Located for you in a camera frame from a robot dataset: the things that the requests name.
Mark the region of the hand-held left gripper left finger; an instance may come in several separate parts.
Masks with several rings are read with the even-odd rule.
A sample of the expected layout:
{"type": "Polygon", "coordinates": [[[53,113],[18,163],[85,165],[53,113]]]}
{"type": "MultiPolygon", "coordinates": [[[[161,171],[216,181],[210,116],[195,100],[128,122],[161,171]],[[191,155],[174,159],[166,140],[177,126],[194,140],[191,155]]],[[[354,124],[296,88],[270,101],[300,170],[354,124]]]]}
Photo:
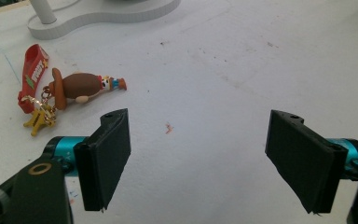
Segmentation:
{"type": "Polygon", "coordinates": [[[104,114],[100,122],[91,136],[57,136],[43,151],[65,175],[79,178],[86,211],[107,208],[131,154],[128,109],[104,114]]]}

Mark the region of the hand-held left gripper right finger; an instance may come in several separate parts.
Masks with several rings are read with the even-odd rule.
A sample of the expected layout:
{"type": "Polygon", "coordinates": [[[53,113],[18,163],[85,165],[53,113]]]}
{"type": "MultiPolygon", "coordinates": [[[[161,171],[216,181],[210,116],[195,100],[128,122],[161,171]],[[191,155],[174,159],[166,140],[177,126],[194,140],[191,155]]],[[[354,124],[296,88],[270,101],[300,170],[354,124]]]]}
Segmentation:
{"type": "Polygon", "coordinates": [[[270,112],[265,153],[309,213],[331,211],[341,179],[358,181],[358,140],[324,138],[288,112],[270,112]]]}

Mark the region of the white stand base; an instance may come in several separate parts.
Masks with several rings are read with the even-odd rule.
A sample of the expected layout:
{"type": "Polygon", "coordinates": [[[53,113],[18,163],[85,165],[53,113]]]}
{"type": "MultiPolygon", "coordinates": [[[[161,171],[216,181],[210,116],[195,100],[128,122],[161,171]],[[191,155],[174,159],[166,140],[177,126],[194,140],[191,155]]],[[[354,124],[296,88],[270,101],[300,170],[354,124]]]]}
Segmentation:
{"type": "Polygon", "coordinates": [[[36,13],[27,23],[31,35],[50,40],[93,23],[158,19],[177,9],[181,0],[30,0],[30,3],[36,13]]]}

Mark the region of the cowboy figure keychain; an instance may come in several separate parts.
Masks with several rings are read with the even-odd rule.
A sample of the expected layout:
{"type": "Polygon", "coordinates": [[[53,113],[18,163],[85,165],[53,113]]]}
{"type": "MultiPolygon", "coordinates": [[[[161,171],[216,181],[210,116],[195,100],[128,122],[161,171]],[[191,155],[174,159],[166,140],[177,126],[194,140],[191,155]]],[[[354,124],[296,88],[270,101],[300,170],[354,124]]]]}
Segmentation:
{"type": "Polygon", "coordinates": [[[31,136],[36,136],[41,127],[51,127],[56,122],[56,111],[64,110],[68,101],[85,104],[92,97],[113,90],[126,90],[124,78],[98,76],[90,73],[74,73],[64,77],[58,68],[51,70],[53,80],[42,88],[41,99],[36,99],[36,90],[41,77],[48,69],[49,56],[38,44],[25,51],[21,74],[21,90],[18,106],[31,118],[23,124],[31,127],[31,136]]]}

